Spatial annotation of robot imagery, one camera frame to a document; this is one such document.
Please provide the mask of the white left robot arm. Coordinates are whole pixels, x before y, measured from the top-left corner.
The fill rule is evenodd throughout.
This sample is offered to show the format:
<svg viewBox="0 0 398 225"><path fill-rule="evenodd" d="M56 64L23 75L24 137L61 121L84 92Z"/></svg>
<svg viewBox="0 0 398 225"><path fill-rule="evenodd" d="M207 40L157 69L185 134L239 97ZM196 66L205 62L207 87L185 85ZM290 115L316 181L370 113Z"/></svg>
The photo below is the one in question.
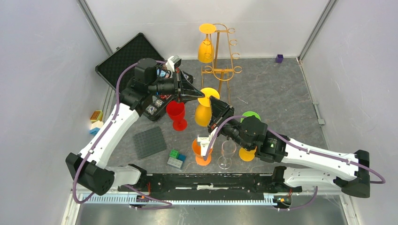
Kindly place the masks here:
<svg viewBox="0 0 398 225"><path fill-rule="evenodd" d="M136 191L146 188L147 177L138 168L130 165L109 167L108 161L126 131L152 103L154 95L169 95L179 103L204 96L178 70L181 61L177 55L167 59L168 78L158 76L162 61L151 58L140 59L121 73L118 84L129 70L134 70L130 86L122 91L116 90L115 107L93 139L78 154L69 153L66 157L66 165L73 178L72 193L77 203L82 203L77 197L77 185L97 195L123 185L130 185Z"/></svg>

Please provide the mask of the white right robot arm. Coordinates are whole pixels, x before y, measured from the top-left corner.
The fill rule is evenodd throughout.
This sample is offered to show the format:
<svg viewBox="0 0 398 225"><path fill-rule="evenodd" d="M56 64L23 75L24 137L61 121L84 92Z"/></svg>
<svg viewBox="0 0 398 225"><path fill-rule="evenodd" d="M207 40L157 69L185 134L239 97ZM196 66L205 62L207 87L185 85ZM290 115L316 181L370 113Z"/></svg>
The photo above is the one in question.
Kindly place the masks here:
<svg viewBox="0 0 398 225"><path fill-rule="evenodd" d="M307 167L302 175L287 167L275 168L271 178L274 190L308 185L330 186L350 196L370 197L368 151L341 153L306 145L272 131L254 115L234 115L234 108L216 97L211 96L209 103L212 113L207 126L209 133L233 140L264 162Z"/></svg>

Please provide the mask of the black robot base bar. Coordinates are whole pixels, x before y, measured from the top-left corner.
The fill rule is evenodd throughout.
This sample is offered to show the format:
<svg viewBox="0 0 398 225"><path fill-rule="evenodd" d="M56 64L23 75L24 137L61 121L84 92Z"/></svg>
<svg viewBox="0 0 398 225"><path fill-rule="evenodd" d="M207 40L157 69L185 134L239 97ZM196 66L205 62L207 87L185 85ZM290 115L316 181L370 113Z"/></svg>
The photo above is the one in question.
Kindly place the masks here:
<svg viewBox="0 0 398 225"><path fill-rule="evenodd" d="M269 173L152 173L133 185L159 200L261 200L264 194L301 193Z"/></svg>

